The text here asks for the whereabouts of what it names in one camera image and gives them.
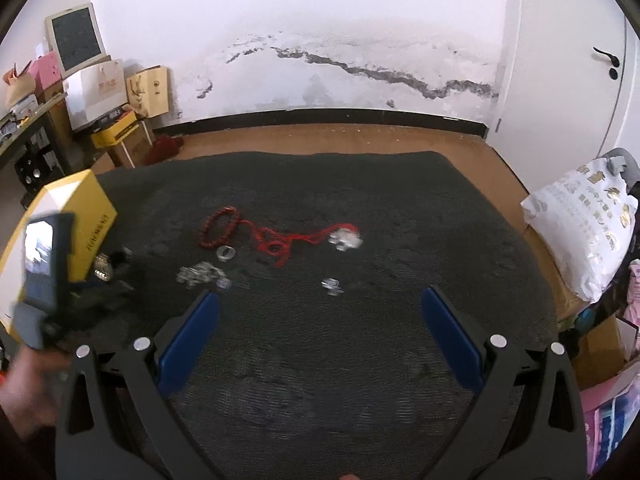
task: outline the wall crack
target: wall crack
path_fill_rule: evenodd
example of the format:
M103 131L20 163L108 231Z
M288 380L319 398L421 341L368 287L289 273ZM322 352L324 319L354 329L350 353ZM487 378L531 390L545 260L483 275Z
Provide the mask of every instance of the wall crack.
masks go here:
M440 88L429 88L427 83L419 80L411 74L396 72L393 70L370 69L362 66L349 66L346 63L336 61L330 57L318 56L305 50L291 50L288 48L271 47L278 57L289 59L304 59L309 64L326 64L337 66L351 75L363 75L376 81L384 81L389 84L403 84L420 92L425 99L444 99L453 91L471 92L481 97L492 97L492 86L488 83L476 83L469 79L451 79Z

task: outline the brown floor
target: brown floor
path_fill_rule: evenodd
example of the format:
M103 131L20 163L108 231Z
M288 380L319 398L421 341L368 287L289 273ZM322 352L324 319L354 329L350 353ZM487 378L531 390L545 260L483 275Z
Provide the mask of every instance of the brown floor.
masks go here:
M520 202L528 195L495 151L477 136L440 130L375 124L296 124L225 130L184 137L175 157L229 152L410 153L434 151L446 156L519 232L526 227Z

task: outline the black screen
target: black screen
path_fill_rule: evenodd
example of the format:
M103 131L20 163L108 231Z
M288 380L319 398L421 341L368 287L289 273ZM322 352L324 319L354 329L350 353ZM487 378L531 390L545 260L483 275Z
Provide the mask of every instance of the black screen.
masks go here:
M100 44L87 7L54 18L51 23L65 70L100 54Z

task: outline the white plastic bag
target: white plastic bag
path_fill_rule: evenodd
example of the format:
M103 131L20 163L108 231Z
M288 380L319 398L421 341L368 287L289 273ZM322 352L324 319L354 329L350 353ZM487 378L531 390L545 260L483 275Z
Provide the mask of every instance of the white plastic bag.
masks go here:
M597 158L522 201L525 221L545 241L566 286L595 303L631 242L638 200Z

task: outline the door handle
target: door handle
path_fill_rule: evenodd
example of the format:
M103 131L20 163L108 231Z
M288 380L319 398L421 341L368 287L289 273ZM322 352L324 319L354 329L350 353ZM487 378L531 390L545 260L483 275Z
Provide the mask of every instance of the door handle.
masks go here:
M593 47L593 49L599 53L599 54L604 54L605 56L609 57L609 59L611 60L611 64L618 68L620 66L620 60L614 56L613 54L610 54L609 52L604 52L603 50L600 50L599 48L595 48Z

